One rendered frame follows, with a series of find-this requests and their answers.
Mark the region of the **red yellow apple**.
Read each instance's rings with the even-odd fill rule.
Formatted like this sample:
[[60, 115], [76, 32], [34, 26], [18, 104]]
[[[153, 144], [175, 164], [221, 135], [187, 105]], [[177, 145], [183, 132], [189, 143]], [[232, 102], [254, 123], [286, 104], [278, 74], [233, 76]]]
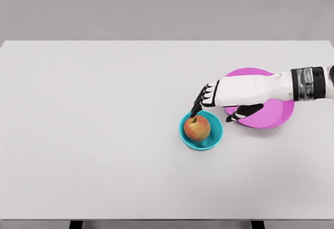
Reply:
[[187, 119], [183, 129], [190, 140], [202, 142], [209, 137], [211, 125], [205, 117], [197, 115]]

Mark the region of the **blue bowl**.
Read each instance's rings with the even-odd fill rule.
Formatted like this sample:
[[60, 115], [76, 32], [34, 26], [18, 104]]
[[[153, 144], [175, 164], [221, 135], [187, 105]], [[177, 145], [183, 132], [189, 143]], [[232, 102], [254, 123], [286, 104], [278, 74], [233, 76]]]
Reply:
[[200, 111], [198, 115], [203, 116], [206, 118], [211, 126], [211, 131], [209, 136], [201, 141], [201, 142], [195, 142], [188, 138], [184, 131], [184, 124], [186, 121], [190, 118], [190, 113], [186, 114], [180, 121], [179, 124], [179, 133], [182, 141], [192, 150], [196, 151], [205, 151], [205, 150], [210, 150], [213, 147], [215, 147], [220, 140], [223, 137], [224, 130], [221, 121], [212, 113], [207, 112], [207, 111]]

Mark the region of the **pink plate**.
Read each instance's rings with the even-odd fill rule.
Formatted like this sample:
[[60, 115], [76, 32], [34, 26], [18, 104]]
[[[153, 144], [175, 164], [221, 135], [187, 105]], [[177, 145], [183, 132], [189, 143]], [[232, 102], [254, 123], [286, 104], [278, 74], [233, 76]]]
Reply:
[[[263, 75], [270, 76], [271, 72], [259, 69], [259, 68], [239, 68], [226, 76], [242, 76], [242, 75]], [[279, 101], [270, 99], [264, 103], [264, 107], [255, 114], [242, 118], [237, 122], [241, 125], [257, 128], [257, 129], [270, 129], [278, 127], [287, 122], [292, 116], [294, 111], [294, 101]]]

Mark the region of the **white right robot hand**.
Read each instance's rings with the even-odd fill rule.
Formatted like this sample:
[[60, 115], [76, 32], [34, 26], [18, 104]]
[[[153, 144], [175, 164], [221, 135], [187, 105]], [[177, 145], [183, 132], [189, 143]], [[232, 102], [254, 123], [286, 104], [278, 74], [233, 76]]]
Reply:
[[269, 91], [274, 82], [274, 75], [243, 75], [208, 83], [194, 101], [190, 116], [195, 117], [207, 107], [236, 106], [236, 111], [226, 118], [227, 123], [249, 117], [260, 111], [270, 99]]

